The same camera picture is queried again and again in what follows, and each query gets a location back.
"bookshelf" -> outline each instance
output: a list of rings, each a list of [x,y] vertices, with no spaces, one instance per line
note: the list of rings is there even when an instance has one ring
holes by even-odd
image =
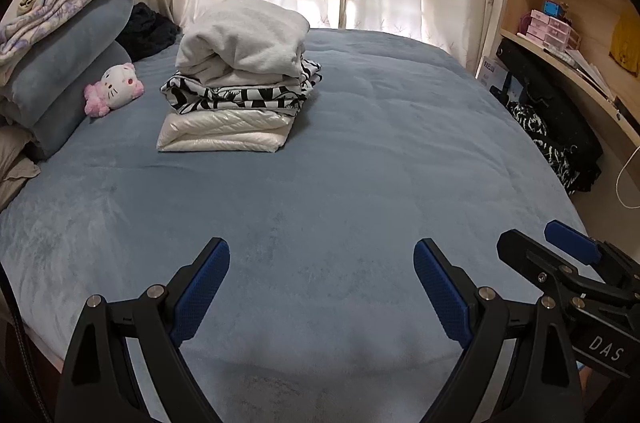
[[[622,117],[579,73],[565,66],[536,45],[517,37],[520,18],[532,9],[542,9],[545,0],[505,0],[502,8],[500,34],[520,44],[542,58],[552,68],[556,80],[591,124],[593,130],[612,149],[616,158],[626,162],[636,147],[640,134]],[[629,0],[558,0],[568,4],[568,16],[582,36],[580,52],[600,70],[612,92],[629,112],[640,121],[640,78],[620,67],[610,56],[613,30],[620,14],[632,10]],[[640,158],[628,167],[634,183],[640,188]]]

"blue fleece blanket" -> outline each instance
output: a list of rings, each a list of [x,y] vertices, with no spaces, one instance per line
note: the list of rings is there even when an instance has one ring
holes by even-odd
[[[497,100],[413,40],[313,30],[306,48],[322,87],[275,154],[156,151],[174,46],[136,64],[141,98],[87,119],[42,164],[0,215],[0,260],[53,351],[90,294],[137,297],[219,236],[230,269],[182,351],[224,421],[415,423],[460,355],[415,243],[433,238],[505,298],[538,297],[498,260],[498,236],[584,228]]]

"gray cushion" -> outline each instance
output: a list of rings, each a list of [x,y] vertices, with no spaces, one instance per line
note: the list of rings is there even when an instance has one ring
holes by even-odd
[[[0,114],[31,128],[129,20],[133,0],[93,0],[36,43],[0,87]]]
[[[86,117],[84,114],[84,88],[101,79],[109,67],[126,64],[131,59],[127,51],[113,42],[98,56],[60,96],[56,98],[31,131],[36,146],[30,147],[29,155],[35,159],[48,159],[66,143],[76,127]]]

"pink plush toy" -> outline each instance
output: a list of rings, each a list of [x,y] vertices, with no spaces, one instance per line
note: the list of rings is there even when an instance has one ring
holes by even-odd
[[[94,118],[106,116],[110,111],[126,105],[144,92],[145,87],[136,76],[133,64],[110,67],[100,82],[84,88],[84,113]]]

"blue box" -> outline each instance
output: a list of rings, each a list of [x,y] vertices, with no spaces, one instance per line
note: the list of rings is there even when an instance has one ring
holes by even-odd
[[[553,18],[562,18],[564,16],[564,10],[562,6],[556,4],[555,2],[551,2],[551,0],[545,0],[545,8],[543,9],[545,15],[549,15]]]

